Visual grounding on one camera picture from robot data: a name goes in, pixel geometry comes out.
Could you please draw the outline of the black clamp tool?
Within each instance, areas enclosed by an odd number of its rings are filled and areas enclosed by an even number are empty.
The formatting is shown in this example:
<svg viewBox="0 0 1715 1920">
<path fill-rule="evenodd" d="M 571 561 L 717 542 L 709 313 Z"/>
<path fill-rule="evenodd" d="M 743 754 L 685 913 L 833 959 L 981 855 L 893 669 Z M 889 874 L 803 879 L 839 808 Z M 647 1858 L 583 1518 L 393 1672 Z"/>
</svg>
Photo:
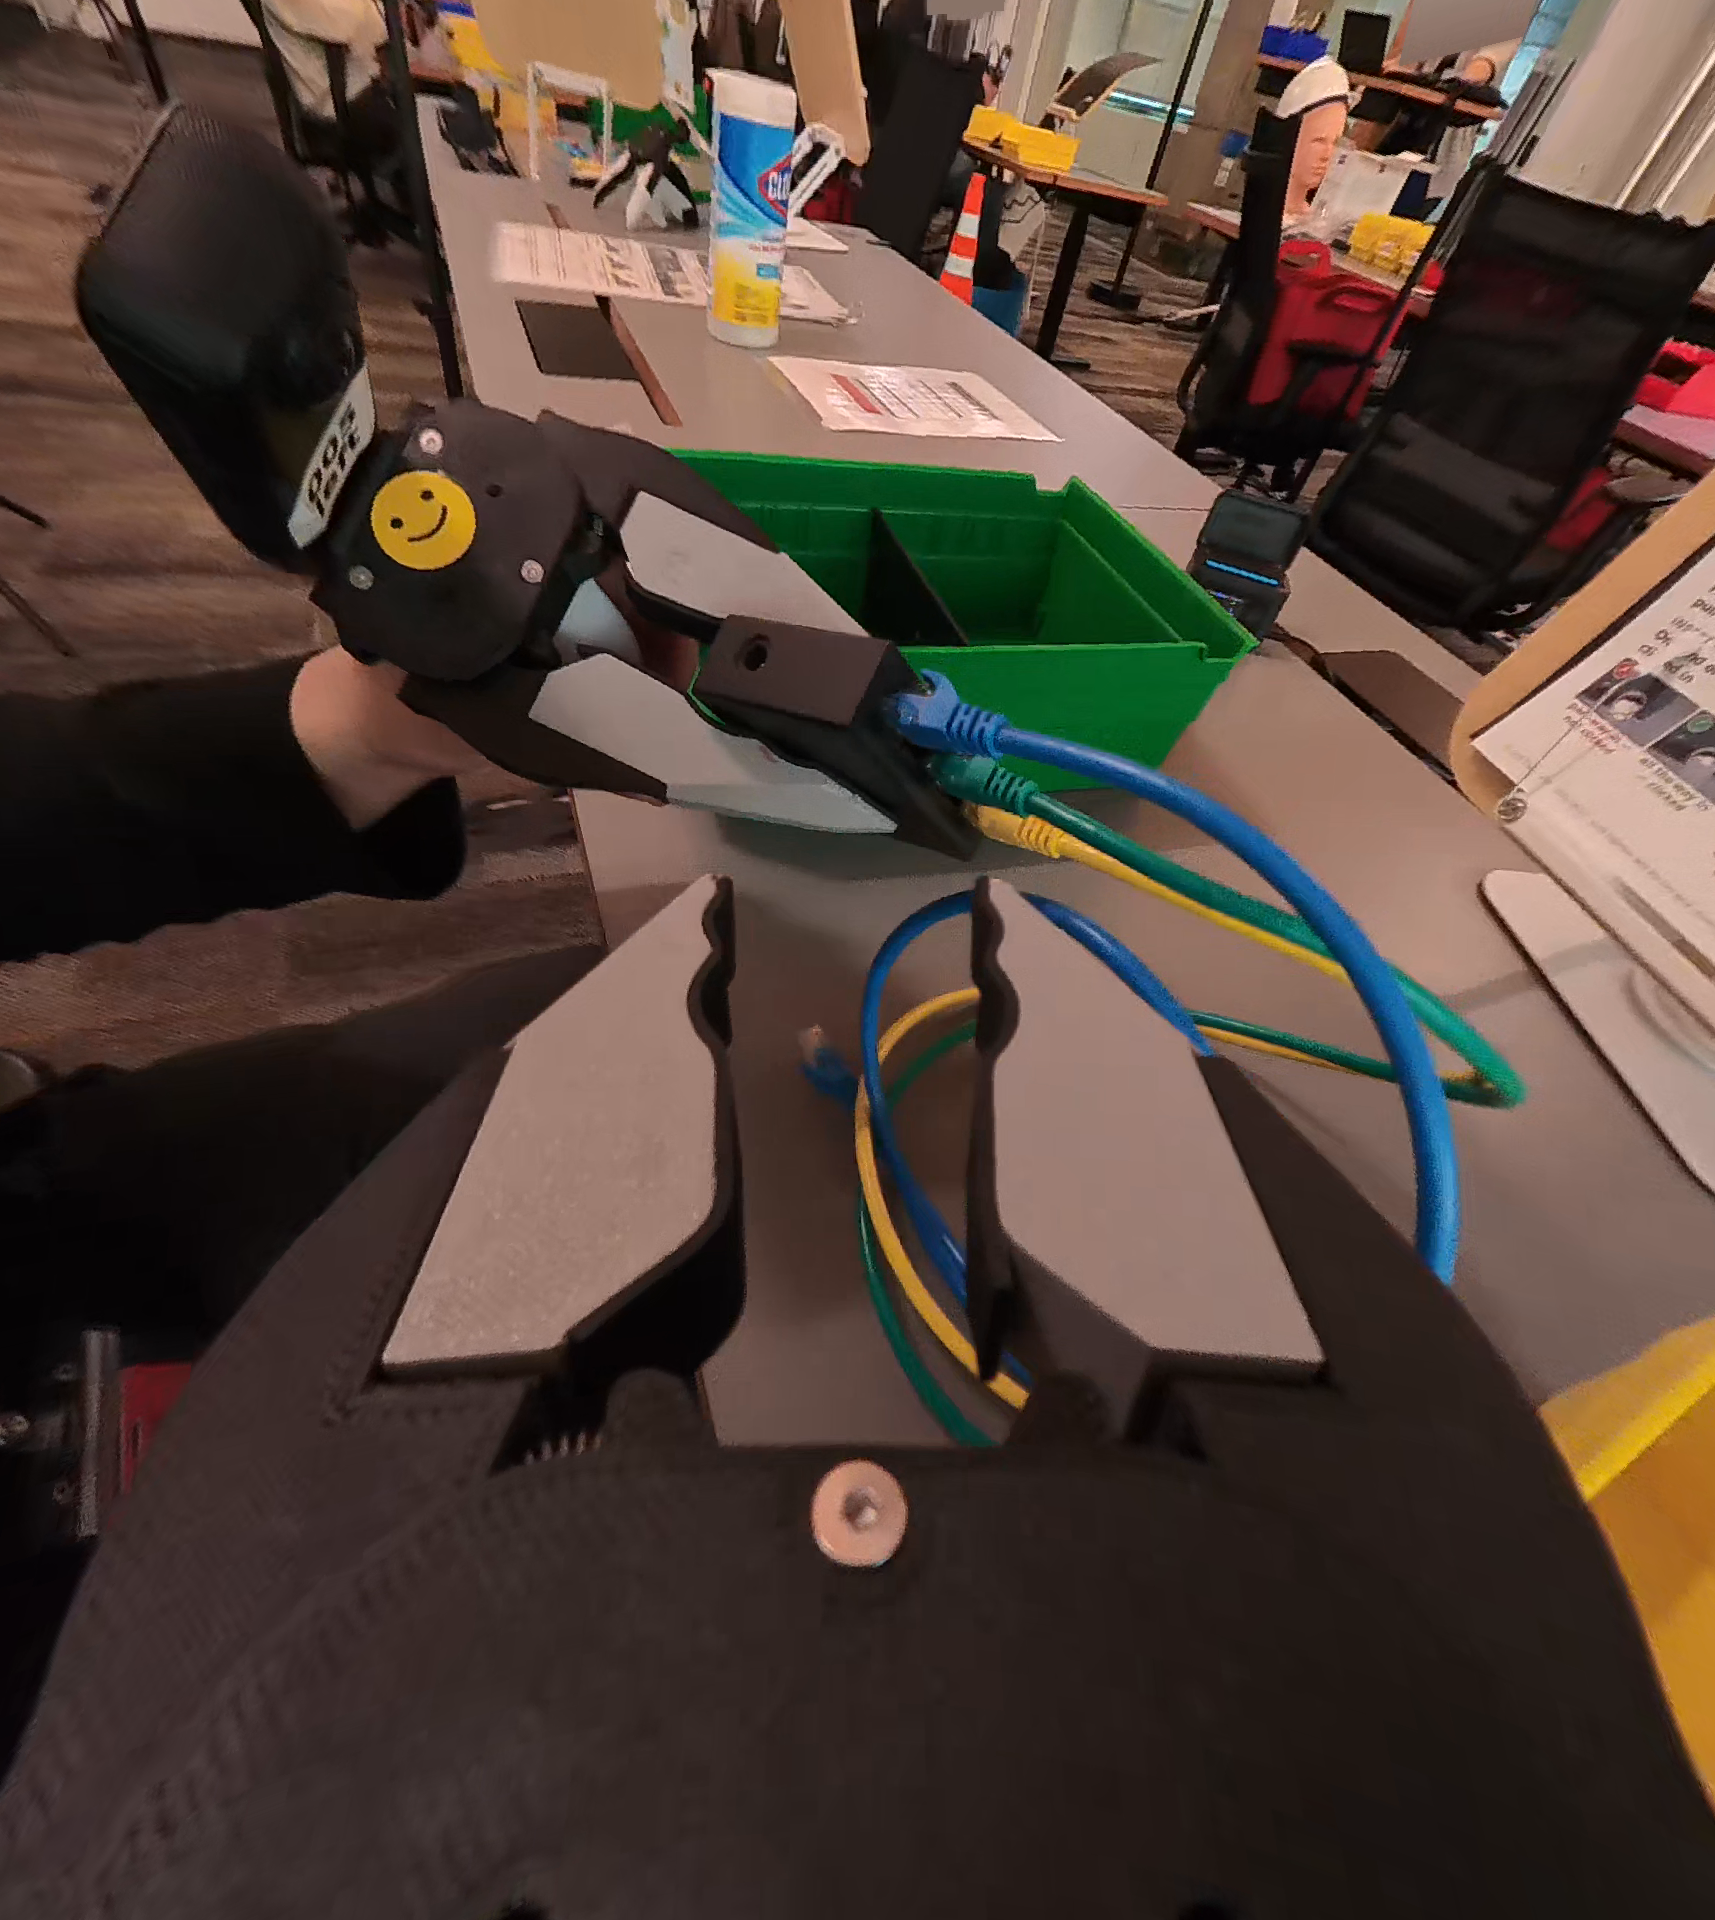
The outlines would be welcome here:
<svg viewBox="0 0 1715 1920">
<path fill-rule="evenodd" d="M 623 199 L 629 232 L 689 232 L 699 228 L 699 207 L 691 180 L 677 154 L 689 147 L 691 125 L 681 114 L 667 122 L 649 122 L 629 135 L 625 147 L 603 165 L 591 203 L 603 207 Z"/>
</svg>

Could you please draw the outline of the red and black chair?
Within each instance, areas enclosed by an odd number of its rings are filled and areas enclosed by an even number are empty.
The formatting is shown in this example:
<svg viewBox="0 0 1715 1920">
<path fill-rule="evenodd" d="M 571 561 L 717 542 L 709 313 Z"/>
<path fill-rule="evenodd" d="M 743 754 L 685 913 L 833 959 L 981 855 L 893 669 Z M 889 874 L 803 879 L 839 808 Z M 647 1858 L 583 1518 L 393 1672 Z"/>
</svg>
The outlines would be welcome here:
<svg viewBox="0 0 1715 1920">
<path fill-rule="evenodd" d="M 1263 109 L 1213 313 L 1179 381 L 1173 445 L 1193 468 L 1257 480 L 1285 500 L 1353 443 L 1399 327 L 1397 290 L 1343 272 L 1323 240 L 1285 232 L 1293 147 L 1295 129 Z"/>
</svg>

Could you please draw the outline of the yellow parts box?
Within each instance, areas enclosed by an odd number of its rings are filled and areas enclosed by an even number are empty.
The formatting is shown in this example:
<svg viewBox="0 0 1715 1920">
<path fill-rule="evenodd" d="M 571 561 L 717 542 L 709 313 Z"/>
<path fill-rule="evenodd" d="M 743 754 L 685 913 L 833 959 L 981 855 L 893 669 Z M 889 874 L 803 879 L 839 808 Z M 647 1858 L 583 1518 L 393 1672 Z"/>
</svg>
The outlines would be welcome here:
<svg viewBox="0 0 1715 1920">
<path fill-rule="evenodd" d="M 1029 176 L 1059 176 L 1075 165 L 1079 151 L 1075 122 L 1067 132 L 1059 124 L 1027 124 L 1011 111 L 977 103 L 965 125 L 965 147 L 981 149 L 991 161 Z"/>
<path fill-rule="evenodd" d="M 1437 228 L 1431 221 L 1393 212 L 1367 209 L 1345 224 L 1319 228 L 1317 237 L 1343 254 L 1357 273 L 1405 280 L 1419 272 L 1419 260 Z"/>
</svg>

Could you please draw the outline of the green plastic bin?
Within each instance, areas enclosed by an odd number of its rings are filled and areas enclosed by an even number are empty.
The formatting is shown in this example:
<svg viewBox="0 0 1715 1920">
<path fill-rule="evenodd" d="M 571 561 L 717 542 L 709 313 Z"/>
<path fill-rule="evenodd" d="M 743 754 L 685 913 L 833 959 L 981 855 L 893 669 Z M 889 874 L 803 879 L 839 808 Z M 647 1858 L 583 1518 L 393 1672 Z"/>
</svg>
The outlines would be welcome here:
<svg viewBox="0 0 1715 1920">
<path fill-rule="evenodd" d="M 921 672 L 1015 726 L 1161 766 L 1253 636 L 1079 480 L 679 455 Z"/>
</svg>

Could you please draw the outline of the white stand base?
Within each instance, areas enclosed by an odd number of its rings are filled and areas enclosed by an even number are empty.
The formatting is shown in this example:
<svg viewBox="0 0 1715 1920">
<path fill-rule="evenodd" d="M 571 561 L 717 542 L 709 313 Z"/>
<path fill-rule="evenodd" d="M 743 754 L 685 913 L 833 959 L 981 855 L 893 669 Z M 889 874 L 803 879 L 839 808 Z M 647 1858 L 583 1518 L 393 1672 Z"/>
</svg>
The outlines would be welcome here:
<svg viewBox="0 0 1715 1920">
<path fill-rule="evenodd" d="M 1709 1024 L 1555 879 L 1493 870 L 1479 894 L 1671 1153 L 1715 1198 Z"/>
</svg>

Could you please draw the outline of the mannequin head with helmet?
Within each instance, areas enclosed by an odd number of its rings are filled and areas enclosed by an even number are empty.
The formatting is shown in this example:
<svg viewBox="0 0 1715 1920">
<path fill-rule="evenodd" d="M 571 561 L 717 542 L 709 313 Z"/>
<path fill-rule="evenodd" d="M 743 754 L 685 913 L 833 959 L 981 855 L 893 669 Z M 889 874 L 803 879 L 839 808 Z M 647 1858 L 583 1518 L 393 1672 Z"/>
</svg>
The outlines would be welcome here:
<svg viewBox="0 0 1715 1920">
<path fill-rule="evenodd" d="M 1283 228 L 1301 229 L 1311 201 L 1339 151 L 1349 122 L 1351 85 L 1337 59 L 1323 55 L 1285 84 L 1273 111 L 1295 129 L 1291 171 L 1285 188 Z"/>
</svg>

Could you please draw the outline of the black network switch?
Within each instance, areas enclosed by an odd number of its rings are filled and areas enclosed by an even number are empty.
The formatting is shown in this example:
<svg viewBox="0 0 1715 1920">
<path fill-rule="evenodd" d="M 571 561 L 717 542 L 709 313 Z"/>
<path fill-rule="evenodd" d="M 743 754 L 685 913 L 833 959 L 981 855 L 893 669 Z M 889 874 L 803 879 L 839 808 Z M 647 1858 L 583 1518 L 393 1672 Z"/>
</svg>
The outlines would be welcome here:
<svg viewBox="0 0 1715 1920">
<path fill-rule="evenodd" d="M 767 755 L 751 817 L 877 831 L 965 859 L 977 828 L 941 792 L 929 749 L 895 727 L 895 697 L 907 692 L 921 681 L 887 637 L 733 614 L 703 649 L 687 697 Z"/>
</svg>

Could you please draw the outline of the paper sheet with red print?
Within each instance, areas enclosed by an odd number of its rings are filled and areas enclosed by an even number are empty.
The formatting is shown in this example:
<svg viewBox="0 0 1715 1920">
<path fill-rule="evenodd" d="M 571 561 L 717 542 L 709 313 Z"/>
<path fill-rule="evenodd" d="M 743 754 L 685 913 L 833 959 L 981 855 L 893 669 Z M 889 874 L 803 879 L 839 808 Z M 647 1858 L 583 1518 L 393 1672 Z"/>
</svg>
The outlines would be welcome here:
<svg viewBox="0 0 1715 1920">
<path fill-rule="evenodd" d="M 975 372 L 863 365 L 793 353 L 769 357 L 769 368 L 827 432 L 917 440 L 1059 442 L 1049 426 Z"/>
</svg>

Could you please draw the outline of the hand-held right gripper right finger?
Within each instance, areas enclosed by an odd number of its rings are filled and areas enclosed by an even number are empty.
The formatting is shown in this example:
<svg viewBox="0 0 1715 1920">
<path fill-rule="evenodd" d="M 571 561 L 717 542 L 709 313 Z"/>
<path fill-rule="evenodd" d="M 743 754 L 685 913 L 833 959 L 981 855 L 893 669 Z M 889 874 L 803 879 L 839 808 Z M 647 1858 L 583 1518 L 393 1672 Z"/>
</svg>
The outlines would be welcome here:
<svg viewBox="0 0 1715 1920">
<path fill-rule="evenodd" d="M 981 1378 L 1311 1379 L 1307 1309 L 1167 1011 L 1009 881 L 969 899 L 965 1324 Z"/>
</svg>

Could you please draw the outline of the person's left forearm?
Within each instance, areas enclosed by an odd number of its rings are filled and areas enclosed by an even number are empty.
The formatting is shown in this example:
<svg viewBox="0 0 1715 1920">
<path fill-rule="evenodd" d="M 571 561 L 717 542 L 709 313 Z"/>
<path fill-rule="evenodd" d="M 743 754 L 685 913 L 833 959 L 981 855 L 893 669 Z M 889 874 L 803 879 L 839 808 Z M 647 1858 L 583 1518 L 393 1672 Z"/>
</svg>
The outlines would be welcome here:
<svg viewBox="0 0 1715 1920">
<path fill-rule="evenodd" d="M 0 694 L 0 966 L 327 896 L 443 894 L 467 855 L 457 779 L 347 828 L 293 739 L 305 660 Z"/>
</svg>

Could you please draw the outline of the wipes canister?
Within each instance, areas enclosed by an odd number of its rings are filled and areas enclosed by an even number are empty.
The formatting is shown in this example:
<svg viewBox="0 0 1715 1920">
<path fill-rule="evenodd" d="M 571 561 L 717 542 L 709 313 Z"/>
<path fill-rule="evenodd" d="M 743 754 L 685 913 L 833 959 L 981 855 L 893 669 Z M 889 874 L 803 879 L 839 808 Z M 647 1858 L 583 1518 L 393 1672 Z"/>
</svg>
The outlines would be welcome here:
<svg viewBox="0 0 1715 1920">
<path fill-rule="evenodd" d="M 707 327 L 763 352 L 779 330 L 797 100 L 789 85 L 735 67 L 709 74 L 711 214 Z"/>
</svg>

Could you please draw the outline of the printed instruction sheet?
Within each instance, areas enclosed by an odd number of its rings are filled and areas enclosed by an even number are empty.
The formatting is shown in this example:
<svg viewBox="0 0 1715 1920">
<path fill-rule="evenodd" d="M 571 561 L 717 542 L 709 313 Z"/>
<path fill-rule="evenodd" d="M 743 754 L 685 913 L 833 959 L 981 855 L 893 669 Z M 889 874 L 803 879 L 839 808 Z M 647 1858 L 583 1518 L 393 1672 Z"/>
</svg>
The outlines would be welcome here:
<svg viewBox="0 0 1715 1920">
<path fill-rule="evenodd" d="M 1473 745 L 1519 842 L 1715 1027 L 1715 537 Z"/>
</svg>

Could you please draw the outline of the person's left hand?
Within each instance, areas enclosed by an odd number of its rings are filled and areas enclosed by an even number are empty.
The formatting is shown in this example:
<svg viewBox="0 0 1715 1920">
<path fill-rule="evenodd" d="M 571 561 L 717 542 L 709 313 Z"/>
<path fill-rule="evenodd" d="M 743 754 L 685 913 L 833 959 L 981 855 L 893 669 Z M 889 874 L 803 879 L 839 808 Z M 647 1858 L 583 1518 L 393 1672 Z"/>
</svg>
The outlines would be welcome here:
<svg viewBox="0 0 1715 1920">
<path fill-rule="evenodd" d="M 355 831 L 435 782 L 487 771 L 459 733 L 407 706 L 399 668 L 365 663 L 339 643 L 301 663 L 289 717 L 299 752 Z"/>
</svg>

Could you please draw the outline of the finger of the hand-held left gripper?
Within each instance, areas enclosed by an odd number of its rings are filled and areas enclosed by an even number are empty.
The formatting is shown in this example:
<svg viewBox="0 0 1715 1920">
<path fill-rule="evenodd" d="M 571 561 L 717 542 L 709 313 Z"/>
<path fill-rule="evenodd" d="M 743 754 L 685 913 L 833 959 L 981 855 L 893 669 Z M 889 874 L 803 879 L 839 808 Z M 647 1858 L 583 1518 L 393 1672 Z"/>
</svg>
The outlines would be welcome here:
<svg viewBox="0 0 1715 1920">
<path fill-rule="evenodd" d="M 629 500 L 619 542 L 631 602 L 689 637 L 711 640 L 733 616 L 867 633 L 795 557 L 651 491 Z"/>
<path fill-rule="evenodd" d="M 545 674 L 529 719 L 583 763 L 543 774 L 553 785 L 835 835 L 895 828 L 857 792 L 721 729 L 685 694 L 617 654 L 589 651 Z"/>
</svg>

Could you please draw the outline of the small black device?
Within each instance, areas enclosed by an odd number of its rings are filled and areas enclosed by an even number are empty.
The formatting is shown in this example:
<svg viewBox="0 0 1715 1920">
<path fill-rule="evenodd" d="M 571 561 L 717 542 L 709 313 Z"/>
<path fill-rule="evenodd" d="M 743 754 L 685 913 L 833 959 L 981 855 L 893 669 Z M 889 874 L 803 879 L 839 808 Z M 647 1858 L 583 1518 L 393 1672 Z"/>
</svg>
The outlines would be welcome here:
<svg viewBox="0 0 1715 1920">
<path fill-rule="evenodd" d="M 1187 574 L 1253 637 L 1267 637 L 1289 592 L 1309 511 L 1267 491 L 1223 490 L 1205 513 Z"/>
</svg>

